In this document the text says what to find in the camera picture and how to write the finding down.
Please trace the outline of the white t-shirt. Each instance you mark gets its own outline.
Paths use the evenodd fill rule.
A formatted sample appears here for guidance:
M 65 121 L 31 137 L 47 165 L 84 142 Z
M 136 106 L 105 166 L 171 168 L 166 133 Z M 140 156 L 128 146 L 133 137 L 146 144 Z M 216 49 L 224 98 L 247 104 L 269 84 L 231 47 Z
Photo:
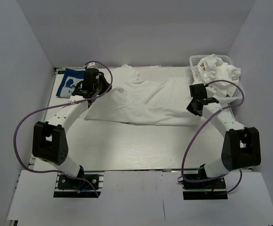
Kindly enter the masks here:
M 129 65 L 111 70 L 106 76 L 112 89 L 86 111 L 85 120 L 112 121 L 134 125 L 193 126 L 200 117 L 187 111 L 191 101 L 187 69 L 150 67 L 153 80 Z

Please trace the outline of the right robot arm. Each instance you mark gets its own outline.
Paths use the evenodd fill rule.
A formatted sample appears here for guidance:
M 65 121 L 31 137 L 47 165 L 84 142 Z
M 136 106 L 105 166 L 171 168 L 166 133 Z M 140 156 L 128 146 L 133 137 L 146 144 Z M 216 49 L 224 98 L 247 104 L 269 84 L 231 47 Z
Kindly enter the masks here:
M 229 116 L 215 97 L 207 96 L 207 86 L 203 83 L 190 85 L 191 102 L 187 110 L 206 121 L 200 126 L 195 136 L 211 123 L 223 136 L 223 147 L 220 157 L 215 161 L 203 164 L 194 179 L 182 174 L 188 183 L 199 183 L 208 188 L 216 179 L 233 170 L 241 170 L 261 164 L 261 145 L 259 131 L 255 127 L 246 127 Z

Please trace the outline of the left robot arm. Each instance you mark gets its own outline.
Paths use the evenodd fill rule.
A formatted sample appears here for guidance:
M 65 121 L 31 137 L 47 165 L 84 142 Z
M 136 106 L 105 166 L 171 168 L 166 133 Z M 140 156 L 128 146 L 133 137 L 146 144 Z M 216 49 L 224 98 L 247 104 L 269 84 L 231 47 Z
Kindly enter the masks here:
M 69 183 L 79 188 L 84 185 L 83 167 L 70 156 L 66 134 L 77 118 L 85 112 L 99 96 L 111 89 L 104 73 L 96 68 L 87 68 L 83 80 L 72 92 L 68 105 L 46 122 L 37 122 L 33 129 L 34 157 L 48 162 L 69 176 Z

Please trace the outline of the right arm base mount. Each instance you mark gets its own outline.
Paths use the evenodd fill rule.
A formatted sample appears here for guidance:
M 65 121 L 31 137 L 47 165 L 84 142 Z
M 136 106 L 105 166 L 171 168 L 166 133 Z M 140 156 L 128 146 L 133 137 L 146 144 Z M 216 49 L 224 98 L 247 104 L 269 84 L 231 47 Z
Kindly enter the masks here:
M 184 200 L 194 201 L 228 199 L 224 177 L 208 182 L 189 183 L 183 180 L 182 176 L 179 176 L 177 181 L 178 183 L 182 184 L 182 194 Z

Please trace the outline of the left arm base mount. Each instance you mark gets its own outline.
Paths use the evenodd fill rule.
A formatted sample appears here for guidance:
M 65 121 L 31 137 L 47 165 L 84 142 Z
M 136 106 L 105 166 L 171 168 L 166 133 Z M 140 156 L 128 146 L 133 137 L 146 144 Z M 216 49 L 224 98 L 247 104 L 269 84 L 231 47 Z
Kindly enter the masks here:
M 54 189 L 54 198 L 98 198 L 102 188 L 103 172 L 85 172 L 84 177 L 89 183 L 80 180 L 72 180 L 58 173 Z

